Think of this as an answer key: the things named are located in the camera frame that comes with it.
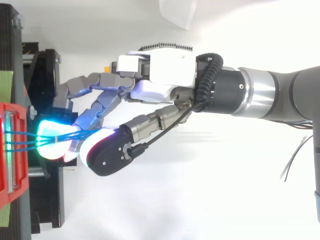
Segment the blue cable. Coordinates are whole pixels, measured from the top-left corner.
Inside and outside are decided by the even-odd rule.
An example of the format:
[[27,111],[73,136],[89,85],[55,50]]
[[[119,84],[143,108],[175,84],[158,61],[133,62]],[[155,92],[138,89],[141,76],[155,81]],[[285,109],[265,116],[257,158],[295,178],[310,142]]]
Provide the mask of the blue cable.
[[41,138],[52,139],[52,138],[55,138],[55,137],[66,137],[66,136],[73,135],[73,134],[78,134],[78,133],[95,133],[98,130],[99,129],[96,129],[96,130],[80,130],[80,131],[70,132],[70,133],[63,134],[63,135],[58,135],[58,136],[37,135],[37,134],[34,134],[34,133],[24,132],[24,131],[4,131],[4,133],[5,134],[19,134],[19,135],[27,135],[27,136],[32,136],[32,137],[41,137]]
[[[83,136],[83,137],[79,137],[77,138],[76,140],[85,140],[87,139],[86,136]],[[69,139],[69,138],[66,138],[64,140],[61,140],[61,141],[58,141],[58,143],[61,143],[61,142],[66,142],[66,141],[69,141],[69,140],[73,140],[73,139]],[[45,145],[50,145],[50,144],[55,144],[56,142],[54,141],[50,141],[50,142],[46,142],[44,144],[41,144],[41,145],[38,145],[38,146],[31,146],[31,147],[27,147],[27,148],[21,148],[21,149],[12,149],[12,150],[5,150],[6,153],[10,152],[10,153],[17,153],[17,152],[27,152],[29,150],[34,150],[36,148],[40,148],[40,147],[43,147]]]
[[[65,137],[60,137],[57,136],[57,142],[64,142],[64,141],[69,141],[69,140],[78,140],[78,139],[83,139],[87,138],[87,136],[90,136],[91,133],[83,133],[83,134],[77,134],[77,135],[72,135],[72,136],[65,136]],[[51,142],[55,143],[55,138],[52,139],[44,139],[44,140],[37,140],[37,141],[5,141],[5,144],[14,144],[14,145],[30,145],[30,144],[36,144],[39,142]]]

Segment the white fingertip pad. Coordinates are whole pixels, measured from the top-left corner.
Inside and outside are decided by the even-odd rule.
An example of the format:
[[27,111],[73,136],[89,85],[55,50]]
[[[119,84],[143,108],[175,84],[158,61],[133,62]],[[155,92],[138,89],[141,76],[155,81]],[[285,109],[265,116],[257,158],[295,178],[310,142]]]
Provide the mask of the white fingertip pad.
[[115,131],[108,128],[101,128],[99,131],[95,132],[94,134],[90,135],[81,145],[80,148],[80,159],[85,166],[88,167],[87,164],[87,155],[89,151],[101,140],[105,139],[106,137],[114,134]]

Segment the coiled cable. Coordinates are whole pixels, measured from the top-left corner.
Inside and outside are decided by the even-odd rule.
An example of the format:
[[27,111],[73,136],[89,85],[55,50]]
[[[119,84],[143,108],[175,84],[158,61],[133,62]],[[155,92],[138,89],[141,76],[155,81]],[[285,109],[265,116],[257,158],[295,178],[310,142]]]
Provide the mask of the coiled cable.
[[[210,64],[205,70],[203,77],[199,80],[198,86],[195,90],[195,103],[202,103],[208,101],[210,92],[214,87],[214,82],[217,77],[218,72],[221,70],[224,60],[222,57],[216,53],[205,53],[196,57],[196,61],[208,61]],[[197,107],[194,111],[200,112],[205,106],[201,105]]]

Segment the black cable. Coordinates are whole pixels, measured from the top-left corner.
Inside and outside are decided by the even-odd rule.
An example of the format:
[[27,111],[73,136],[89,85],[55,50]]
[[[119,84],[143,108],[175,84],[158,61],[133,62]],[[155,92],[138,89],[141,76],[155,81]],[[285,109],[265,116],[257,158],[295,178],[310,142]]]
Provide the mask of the black cable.
[[290,171],[290,168],[291,168],[291,165],[295,159],[295,157],[297,156],[298,152],[300,151],[300,149],[305,145],[305,143],[311,139],[313,137],[313,135],[311,135],[310,137],[308,137],[303,143],[301,143],[298,148],[294,151],[290,161],[289,161],[289,167],[288,167],[288,170],[286,171],[286,175],[285,175],[285,179],[284,179],[284,182],[287,181],[287,178],[288,178],[288,174],[289,174],[289,171]]
[[153,144],[155,141],[157,141],[159,138],[161,138],[163,135],[165,135],[167,132],[169,132],[171,129],[173,129],[176,125],[178,125],[192,110],[195,108],[201,107],[202,105],[205,105],[208,103],[208,100],[204,102],[199,102],[193,105],[192,107],[188,108],[176,121],[174,121],[170,126],[168,126],[165,130],[163,130],[161,133],[159,133],[157,136],[152,138],[150,141],[145,143],[139,143],[132,147],[131,149],[128,149],[128,154],[132,159],[135,159],[136,157],[140,156],[145,152],[145,150]]
[[[196,61],[210,60],[210,64],[205,70],[203,77],[198,81],[198,86],[195,90],[195,103],[202,103],[208,101],[211,90],[218,72],[221,70],[224,60],[216,53],[205,53],[196,57]],[[200,112],[203,108],[198,108],[195,111]]]
[[279,124],[286,124],[290,127],[293,127],[295,129],[300,129],[300,130],[312,130],[313,129],[312,122],[310,122],[310,123],[293,123],[293,122],[275,121],[275,120],[272,120],[271,122],[275,122],[275,123],[279,123]]
[[147,149],[151,144],[153,144],[155,141],[157,141],[159,138],[161,138],[163,135],[165,135],[167,132],[169,132],[171,129],[173,129],[177,124],[179,124],[182,119],[184,119],[192,110],[195,108],[201,107],[204,104],[208,103],[208,101],[199,102],[192,107],[188,108],[174,123],[172,123],[170,126],[168,126],[165,130],[163,130],[161,133],[159,133],[157,136],[152,138],[150,141],[144,143],[144,149]]

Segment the red plastic holder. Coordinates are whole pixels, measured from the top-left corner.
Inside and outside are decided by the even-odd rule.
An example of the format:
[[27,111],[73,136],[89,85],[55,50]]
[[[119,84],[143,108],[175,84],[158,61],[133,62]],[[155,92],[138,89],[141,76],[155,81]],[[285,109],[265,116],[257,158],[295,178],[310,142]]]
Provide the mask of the red plastic holder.
[[26,142],[27,111],[22,106],[0,103],[0,209],[20,197],[29,187],[28,153],[26,151],[6,152],[7,149],[24,149],[26,144],[5,142]]

